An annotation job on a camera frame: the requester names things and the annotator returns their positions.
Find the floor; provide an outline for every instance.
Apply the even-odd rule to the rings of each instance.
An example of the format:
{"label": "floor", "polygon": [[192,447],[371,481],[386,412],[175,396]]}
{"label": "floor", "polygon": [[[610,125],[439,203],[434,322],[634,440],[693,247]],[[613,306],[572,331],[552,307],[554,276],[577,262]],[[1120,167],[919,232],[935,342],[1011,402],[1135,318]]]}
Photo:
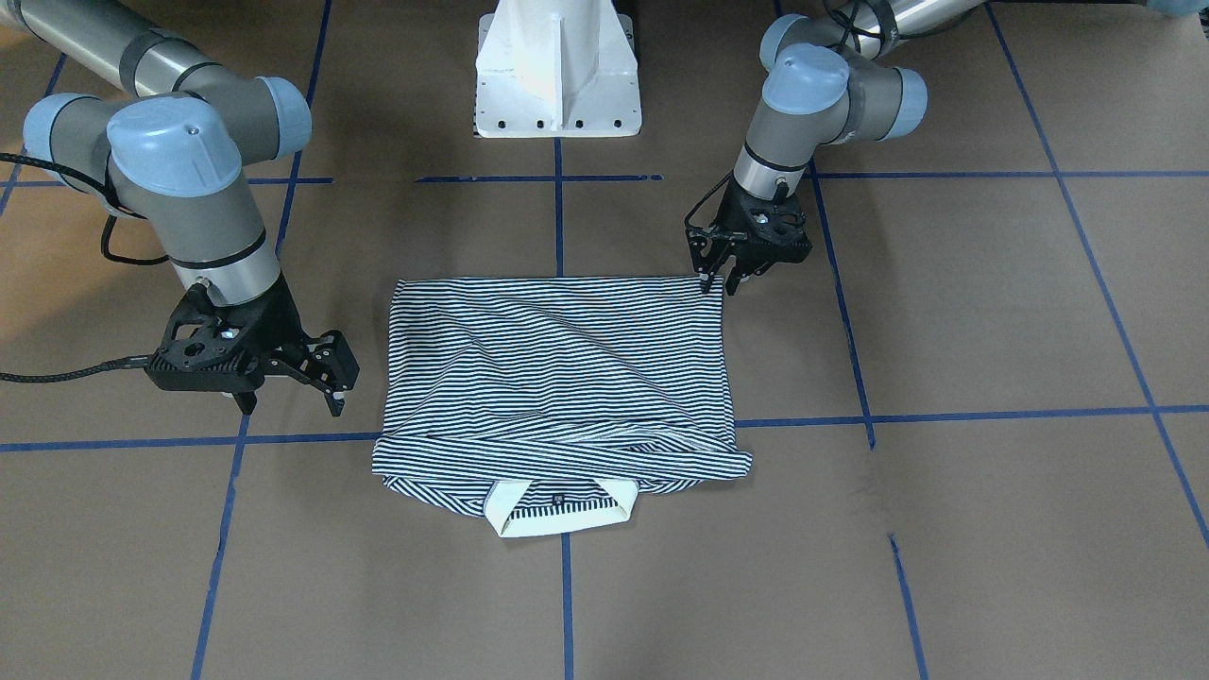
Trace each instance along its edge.
{"label": "floor", "polygon": [[[1209,676],[1194,17],[993,4],[891,54],[922,126],[820,150],[815,254],[727,300],[753,473],[504,542],[369,473],[394,281],[687,273],[763,29],[803,7],[643,4],[642,134],[509,142],[470,129],[488,0],[135,5],[307,92],[314,140],[249,174],[360,382],[340,419],[291,381],[250,419],[139,371],[0,387],[0,675]],[[0,57],[6,151],[45,93],[117,96],[29,38]],[[173,273],[104,261],[91,198],[0,178],[0,369],[152,348]],[[157,254],[139,225],[114,246]]]}

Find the black cable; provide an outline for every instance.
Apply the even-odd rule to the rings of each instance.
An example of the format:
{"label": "black cable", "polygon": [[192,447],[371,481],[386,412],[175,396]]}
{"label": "black cable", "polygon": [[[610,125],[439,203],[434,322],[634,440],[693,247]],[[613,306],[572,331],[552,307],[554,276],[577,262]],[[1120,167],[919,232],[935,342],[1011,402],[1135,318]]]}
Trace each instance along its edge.
{"label": "black cable", "polygon": [[105,220],[105,229],[100,231],[100,254],[104,255],[106,260],[111,263],[121,263],[123,265],[137,265],[137,266],[162,265],[163,263],[168,261],[168,255],[161,255],[158,258],[154,258],[150,260],[115,255],[109,249],[109,240],[114,235],[114,225],[116,224],[117,224],[117,218],[114,215],[109,215],[109,219]]}
{"label": "black cable", "polygon": [[110,359],[108,362],[102,362],[93,367],[82,368],[80,370],[73,370],[70,373],[56,373],[53,375],[17,375],[12,373],[0,373],[0,381],[25,382],[25,384],[64,382],[68,380],[87,378],[89,375],[96,375],[98,373],[104,373],[106,370],[127,370],[134,368],[145,368],[149,363],[151,363],[151,357],[149,355],[139,355],[135,357]]}
{"label": "black cable", "polygon": [[65,174],[71,179],[80,180],[94,189],[110,206],[114,206],[115,208],[121,207],[117,201],[117,194],[112,186],[106,186],[103,181],[88,177],[73,167],[64,166],[63,163],[56,163],[53,161],[44,161],[42,159],[35,159],[33,156],[22,156],[21,154],[0,154],[0,161]]}
{"label": "black cable", "polygon": [[[45,169],[45,171],[57,172],[59,174],[68,175],[68,177],[70,177],[73,179],[77,179],[77,180],[87,184],[92,189],[94,189],[98,194],[100,194],[100,196],[105,200],[105,202],[109,203],[110,206],[112,206],[114,208],[116,208],[116,209],[118,209],[118,211],[121,211],[121,212],[123,212],[123,213],[126,213],[126,214],[128,214],[131,217],[139,218],[139,219],[145,219],[145,218],[143,218],[143,215],[140,215],[138,213],[133,213],[133,212],[131,212],[129,209],[127,209],[126,207],[123,207],[121,204],[121,201],[118,201],[118,198],[117,198],[117,190],[114,188],[112,184],[110,184],[108,181],[109,178],[105,178],[106,181],[102,183],[102,181],[98,181],[97,179],[94,179],[92,177],[88,177],[87,174],[85,174],[85,173],[82,173],[82,172],[80,172],[80,171],[70,167],[70,166],[64,166],[63,163],[56,163],[53,161],[44,161],[42,159],[35,159],[33,156],[22,156],[19,154],[2,154],[2,152],[0,152],[0,161],[7,162],[7,163],[15,163],[15,165],[18,165],[18,166],[30,166],[30,167],[41,168],[41,169]],[[126,258],[126,257],[122,257],[122,255],[115,255],[109,249],[109,241],[114,236],[114,225],[116,223],[117,223],[117,218],[114,217],[114,215],[110,215],[109,219],[105,220],[105,227],[100,232],[100,254],[104,255],[106,260],[110,260],[110,261],[114,261],[114,263],[121,263],[121,264],[125,264],[125,265],[137,265],[137,266],[151,266],[151,265],[158,265],[158,264],[163,264],[163,263],[168,261],[168,255],[163,255],[163,257],[155,258],[155,259],[151,259],[151,260],[144,260],[144,259],[139,259],[139,258]]]}
{"label": "black cable", "polygon": [[696,212],[701,209],[701,206],[704,206],[705,202],[710,200],[710,196],[713,196],[715,194],[717,194],[718,189],[722,189],[722,186],[724,184],[727,184],[728,181],[730,181],[730,178],[734,177],[734,175],[735,175],[734,171],[728,172],[725,174],[725,177],[723,177],[722,179],[719,179],[718,183],[713,185],[713,189],[706,191],[705,196],[701,196],[701,200],[698,201],[695,206],[693,206],[693,209],[689,211],[687,215],[684,215],[684,229],[688,229],[688,230],[694,231],[696,234],[705,234],[705,231],[701,227],[693,225],[693,215],[695,215]]}

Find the blue tape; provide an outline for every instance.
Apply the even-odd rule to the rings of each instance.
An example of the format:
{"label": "blue tape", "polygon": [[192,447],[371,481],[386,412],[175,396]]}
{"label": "blue tape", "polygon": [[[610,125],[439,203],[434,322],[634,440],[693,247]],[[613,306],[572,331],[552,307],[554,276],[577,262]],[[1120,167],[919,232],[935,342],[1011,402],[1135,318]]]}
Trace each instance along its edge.
{"label": "blue tape", "polygon": [[1175,407],[1158,407],[1158,413],[1209,413],[1209,404],[1182,404]]}
{"label": "blue tape", "polygon": [[87,451],[105,449],[164,449],[174,446],[229,446],[235,437],[180,437],[161,439],[91,439],[81,442],[17,442],[0,444],[0,453]]}
{"label": "blue tape", "polygon": [[663,181],[661,174],[469,174],[424,175],[416,184],[486,184],[492,181]]}
{"label": "blue tape", "polygon": [[[54,63],[54,70],[51,71],[51,80],[46,83],[46,91],[42,92],[42,98],[50,97],[54,93],[54,87],[59,83],[59,76],[63,75],[63,65],[66,64],[68,56],[59,53],[59,60]],[[17,178],[21,177],[22,166],[13,165],[12,171],[8,173],[8,181],[4,183],[4,194],[0,194],[0,215],[4,215],[5,209],[8,208],[8,200],[12,198],[12,191],[17,186]],[[57,185],[57,181],[50,183],[51,185]]]}
{"label": "blue tape", "polygon": [[1201,511],[1201,503],[1197,501],[1196,494],[1192,491],[1192,485],[1188,484],[1187,476],[1184,473],[1184,465],[1180,462],[1180,456],[1175,451],[1175,446],[1172,444],[1172,439],[1167,432],[1167,426],[1163,423],[1162,413],[1155,403],[1155,396],[1150,390],[1150,385],[1146,382],[1146,375],[1141,370],[1141,363],[1138,361],[1136,352],[1134,352],[1133,342],[1129,341],[1129,335],[1126,333],[1124,322],[1121,319],[1117,305],[1112,300],[1112,293],[1109,290],[1109,284],[1104,278],[1104,272],[1100,270],[1100,264],[1095,260],[1092,242],[1087,237],[1087,231],[1083,229],[1083,220],[1078,217],[1078,211],[1075,208],[1075,201],[1071,198],[1070,190],[1066,188],[1066,181],[1063,178],[1062,172],[1059,172],[1058,160],[1054,157],[1053,149],[1049,146],[1049,139],[1046,137],[1046,132],[1041,127],[1041,119],[1037,116],[1037,110],[1032,105],[1032,98],[1029,97],[1029,91],[1024,87],[1024,79],[1020,76],[1020,71],[1016,67],[1016,59],[1012,57],[1012,51],[1007,46],[1007,39],[1003,36],[1003,30],[1000,28],[999,21],[995,18],[995,11],[991,10],[989,4],[985,5],[985,7],[987,16],[990,18],[991,28],[995,30],[995,38],[999,39],[999,45],[1003,50],[1003,57],[1007,58],[1007,65],[1012,70],[1012,77],[1016,79],[1016,86],[1019,88],[1020,96],[1024,97],[1024,105],[1029,110],[1029,117],[1032,119],[1032,126],[1036,128],[1037,137],[1041,139],[1041,146],[1046,151],[1046,157],[1049,160],[1049,167],[1054,171],[1054,177],[1058,180],[1058,188],[1062,190],[1063,201],[1065,201],[1066,209],[1070,212],[1070,218],[1075,223],[1075,230],[1078,232],[1080,243],[1082,243],[1083,252],[1087,254],[1087,261],[1092,266],[1092,273],[1095,275],[1095,283],[1100,287],[1100,294],[1104,295],[1104,304],[1109,307],[1109,313],[1112,316],[1112,323],[1116,325],[1117,334],[1121,336],[1121,344],[1124,345],[1126,355],[1129,357],[1129,364],[1133,367],[1134,375],[1138,378],[1138,386],[1141,387],[1143,397],[1145,397],[1146,405],[1150,408],[1150,413],[1153,416],[1155,427],[1158,430],[1158,434],[1163,440],[1163,446],[1167,449],[1167,455],[1172,461],[1172,467],[1175,471],[1175,476],[1184,490],[1184,497],[1187,500],[1188,507],[1192,509],[1192,517],[1196,519],[1197,528],[1201,530],[1201,538],[1204,541],[1205,547],[1209,548],[1209,526],[1205,525],[1205,518],[1204,513]]}
{"label": "blue tape", "polygon": [[226,557],[227,535],[231,531],[231,515],[235,513],[235,482],[243,468],[244,438],[248,436],[250,417],[239,421],[239,434],[236,438],[235,455],[231,456],[231,476],[227,478],[226,501],[222,503],[222,520],[219,523],[219,547],[210,565],[210,583],[206,590],[206,605],[202,607],[202,624],[197,630],[197,649],[193,651],[193,669],[191,680],[201,680],[202,667],[206,663],[206,647],[210,640],[210,622],[214,618],[214,603],[219,597],[219,580],[222,576],[222,558]]}
{"label": "blue tape", "polygon": [[748,427],[815,427],[823,425],[863,425],[866,422],[864,416],[860,415],[839,415],[839,416],[822,416],[822,417],[764,417],[764,419],[751,419],[751,420],[736,420],[735,427],[748,428]]}
{"label": "blue tape", "polygon": [[[818,173],[815,160],[810,160],[810,172]],[[848,313],[848,301],[844,299],[844,282],[839,276],[839,263],[835,260],[835,244],[832,242],[831,224],[827,220],[827,206],[823,202],[823,186],[817,177],[810,178],[815,189],[815,204],[818,207],[818,224],[823,230],[823,242],[827,244],[827,261],[832,267],[832,276],[835,280],[835,300],[839,302],[839,316],[844,321],[844,333],[848,335],[848,355],[852,362],[852,379],[856,381],[856,396],[861,402],[861,415],[864,417],[864,432],[869,438],[869,450],[878,446],[878,436],[873,430],[873,419],[869,414],[869,397],[864,391],[864,376],[861,373],[861,357],[856,351],[856,335],[852,333],[852,321]]]}
{"label": "blue tape", "polygon": [[314,434],[249,434],[248,444],[319,444],[324,442],[372,442],[381,432],[320,432]]}
{"label": "blue tape", "polygon": [[54,181],[52,179],[46,179],[46,180],[24,180],[24,181],[4,181],[4,183],[0,183],[0,184],[4,184],[5,186],[13,186],[13,188],[19,186],[22,189],[35,189],[35,188],[42,188],[42,186],[63,186],[64,189],[66,189],[66,186],[64,186],[62,181]]}
{"label": "blue tape", "polygon": [[[314,91],[319,83],[319,65],[323,63],[323,47],[328,42],[328,21],[331,18],[331,0],[323,4],[323,19],[319,22],[319,39],[314,46],[314,59],[311,62],[311,82],[306,88],[307,106],[314,103]],[[282,220],[277,226],[277,243],[273,253],[282,257],[282,246],[285,243],[285,235],[290,227],[290,214],[294,212],[294,195],[299,185],[299,171],[302,167],[302,151],[294,154],[294,163],[290,166],[290,178],[285,189],[285,204],[282,208]]]}
{"label": "blue tape", "polygon": [[248,184],[332,184],[332,177],[254,177]]}
{"label": "blue tape", "polygon": [[575,679],[575,626],[572,617],[571,534],[562,535],[562,678]]}
{"label": "blue tape", "polygon": [[966,172],[816,172],[809,177],[817,179],[1019,179],[1051,178],[1046,171],[966,171]]}
{"label": "blue tape", "polygon": [[919,670],[919,680],[927,680],[927,659],[924,658],[924,642],[919,636],[919,622],[915,618],[915,601],[910,597],[910,586],[907,584],[907,570],[903,569],[902,557],[898,554],[898,541],[890,534],[890,549],[895,554],[895,571],[898,572],[898,590],[903,597],[903,609],[907,611],[907,627],[910,629],[910,644],[915,649],[915,668]]}
{"label": "blue tape", "polygon": [[555,276],[562,276],[562,139],[554,138],[554,259]]}
{"label": "blue tape", "polygon": [[1039,409],[1023,411],[968,411],[968,413],[932,413],[875,415],[873,421],[883,422],[961,422],[972,420],[1032,420],[1058,417],[1101,417],[1120,415],[1149,415],[1149,407],[1118,407],[1101,409]]}
{"label": "blue tape", "polygon": [[1060,177],[1209,177],[1209,171],[1059,171]]}

